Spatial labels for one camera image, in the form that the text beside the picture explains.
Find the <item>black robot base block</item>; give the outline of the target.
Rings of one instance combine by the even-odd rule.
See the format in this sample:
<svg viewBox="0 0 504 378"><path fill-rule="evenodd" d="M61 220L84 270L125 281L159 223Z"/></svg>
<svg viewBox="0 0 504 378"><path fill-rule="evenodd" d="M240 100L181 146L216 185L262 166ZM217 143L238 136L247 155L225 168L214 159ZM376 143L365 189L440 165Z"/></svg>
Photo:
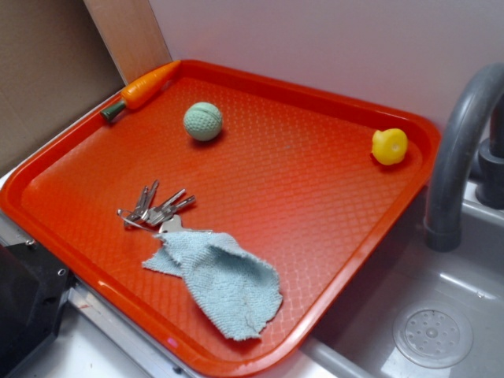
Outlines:
<svg viewBox="0 0 504 378"><path fill-rule="evenodd" d="M12 377L57 337L73 282L42 244L1 247L1 376Z"/></svg>

